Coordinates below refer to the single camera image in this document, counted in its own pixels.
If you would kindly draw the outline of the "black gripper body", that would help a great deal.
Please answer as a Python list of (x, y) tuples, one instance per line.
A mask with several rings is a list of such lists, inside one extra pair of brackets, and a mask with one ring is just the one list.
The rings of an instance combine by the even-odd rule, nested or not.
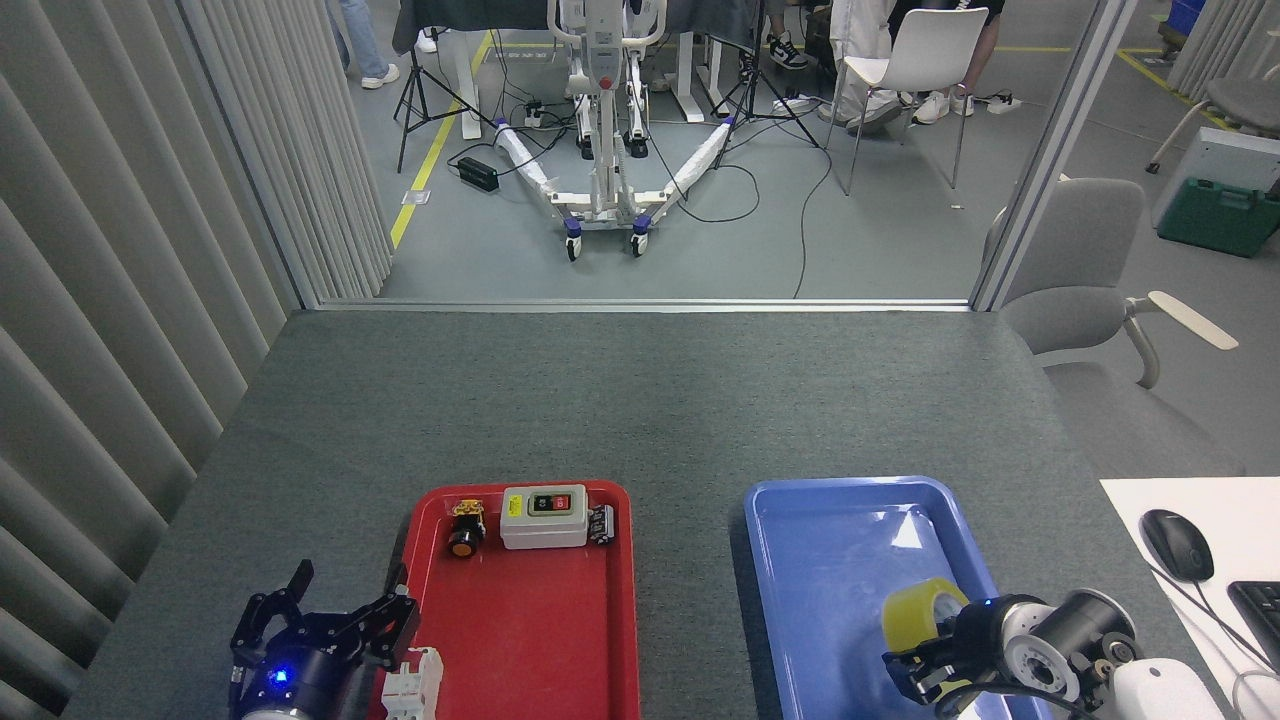
[(303, 626), (280, 629), (266, 641), (266, 657), (236, 666), (233, 719), (329, 719), (358, 666), (344, 660), (353, 637), (348, 618), (303, 618)]
[(952, 647), (950, 682), (1010, 684), (1009, 666), (1004, 659), (1004, 621), (1021, 603), (1021, 596), (1000, 596), (973, 602), (977, 605), (977, 643), (974, 647)]

